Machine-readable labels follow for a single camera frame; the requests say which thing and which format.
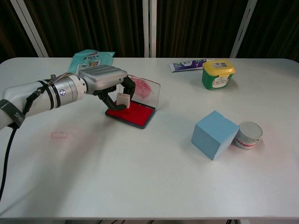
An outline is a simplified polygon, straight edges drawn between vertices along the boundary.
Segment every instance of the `black cable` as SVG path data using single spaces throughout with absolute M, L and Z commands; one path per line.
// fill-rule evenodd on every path
M 13 139 L 14 139 L 14 135 L 15 135 L 16 131 L 17 131 L 17 128 L 14 128 L 13 131 L 11 132 L 11 135 L 10 135 L 10 138 L 9 138 L 9 141 L 7 144 L 6 152 L 5 152 L 3 176 L 2 176 L 2 183 L 1 183 L 1 188 L 0 188 L 0 202 L 1 202 L 2 194 L 3 194 L 3 190 L 4 190 L 4 186 L 5 186 L 9 151 L 10 151 L 11 144 L 13 143 Z
M 41 95 L 41 93 L 43 93 L 47 88 L 48 88 L 48 86 L 39 87 L 29 97 L 27 97 L 26 104 L 25 104 L 24 109 L 23 109 L 24 116 L 30 110 L 33 101 L 35 101 L 36 98 L 38 98 Z M 7 144 L 6 152 L 5 152 L 3 176 L 2 176 L 2 182 L 1 182 L 1 188 L 0 188 L 0 202 L 1 202 L 1 199 L 2 199 L 2 194 L 3 194 L 4 186 L 5 186 L 9 151 L 10 151 L 11 144 L 13 143 L 13 140 L 14 140 L 14 135 L 15 135 L 17 130 L 18 130 L 18 127 L 14 124 L 13 125 L 13 131 L 11 132 L 11 135 L 10 135 L 10 138 L 9 138 L 9 141 L 8 141 L 8 144 Z

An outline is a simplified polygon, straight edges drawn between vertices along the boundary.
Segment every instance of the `red ink pad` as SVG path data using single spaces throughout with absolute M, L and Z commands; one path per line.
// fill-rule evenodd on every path
M 108 109 L 105 114 L 128 125 L 144 129 L 155 113 L 155 108 L 131 100 L 130 107 L 121 111 Z

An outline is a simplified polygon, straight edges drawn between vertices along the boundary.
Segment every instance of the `small white container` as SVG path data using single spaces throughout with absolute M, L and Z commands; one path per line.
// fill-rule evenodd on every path
M 244 121 L 235 137 L 235 143 L 242 149 L 251 149 L 260 140 L 263 131 L 259 125 L 251 121 Z
M 130 95 L 126 93 L 117 93 L 116 105 L 126 105 L 127 108 L 130 107 Z

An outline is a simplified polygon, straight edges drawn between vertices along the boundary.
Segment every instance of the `dark curtain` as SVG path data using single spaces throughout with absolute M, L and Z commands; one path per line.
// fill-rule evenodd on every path
M 0 63 L 13 57 L 36 57 L 10 0 L 0 0 Z
M 299 1 L 258 0 L 237 56 L 299 62 Z
M 144 57 L 141 0 L 25 0 L 50 57 L 84 49 Z
M 157 57 L 229 57 L 246 0 L 158 0 Z

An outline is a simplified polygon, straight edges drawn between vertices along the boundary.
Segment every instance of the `plastic tub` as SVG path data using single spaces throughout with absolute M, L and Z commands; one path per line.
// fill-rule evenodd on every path
M 244 121 L 235 137 L 235 143 L 243 149 L 251 149 L 260 141 L 263 131 L 259 125 L 251 121 Z
M 235 68 L 228 60 L 205 62 L 202 67 L 202 83 L 208 90 L 224 88 L 235 73 Z

